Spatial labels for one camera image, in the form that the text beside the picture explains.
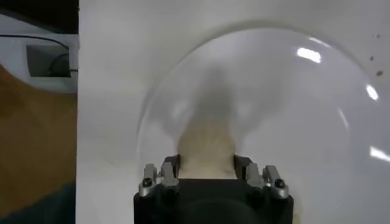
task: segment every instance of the brown surface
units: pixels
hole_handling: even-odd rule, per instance
[[[76,177],[77,96],[34,89],[0,65],[0,217]]]

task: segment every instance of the black cable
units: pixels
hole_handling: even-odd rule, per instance
[[[65,56],[69,56],[69,53],[60,54],[60,55],[58,55],[55,59],[53,59],[53,61],[51,61],[50,65],[49,65],[49,72],[53,72],[53,68],[54,68],[55,64],[56,64],[62,57],[65,57]],[[69,72],[79,72],[78,69],[69,69],[68,71],[69,71]]]
[[[58,55],[55,59],[53,59],[53,61],[51,61],[50,65],[49,65],[49,72],[52,72],[53,71],[53,68],[55,66],[55,64],[64,56],[68,56],[69,53],[65,53],[65,54],[60,54]]]
[[[69,47],[57,40],[46,38],[46,37],[35,37],[35,36],[28,36],[28,35],[14,35],[14,34],[0,34],[0,37],[12,37],[12,38],[28,38],[28,39],[37,39],[37,40],[46,40],[51,41],[54,43],[57,43],[61,46],[63,46],[65,49],[69,50]]]

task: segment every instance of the transparent dome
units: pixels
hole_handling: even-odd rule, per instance
[[[216,38],[144,105],[139,174],[176,154],[189,121],[212,119],[229,126],[237,154],[277,166],[302,223],[387,220],[390,166],[372,155],[390,155],[379,137],[380,96],[353,60],[317,38],[271,28]]]

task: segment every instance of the bolt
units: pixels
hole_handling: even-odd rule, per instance
[[[145,178],[145,179],[142,181],[142,186],[143,186],[143,187],[150,187],[150,186],[152,186],[152,183],[153,183],[152,179],[149,178],[149,177],[147,177],[147,178]]]
[[[285,187],[285,181],[282,179],[276,179],[275,180],[275,187],[277,188],[284,188]]]

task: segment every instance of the metal bracket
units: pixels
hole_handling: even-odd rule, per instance
[[[169,162],[163,163],[161,167],[161,175],[163,180],[161,184],[165,187],[176,187],[179,184],[179,180],[175,178],[172,164]]]
[[[147,164],[144,169],[144,178],[138,185],[138,193],[145,197],[153,193],[156,187],[157,169],[153,164]]]
[[[257,164],[250,163],[246,167],[246,182],[251,187],[258,187],[262,189],[265,186],[264,179],[258,172]]]
[[[271,187],[272,196],[274,198],[284,199],[288,197],[288,186],[285,181],[280,178],[275,166],[266,166],[263,169],[263,178]]]

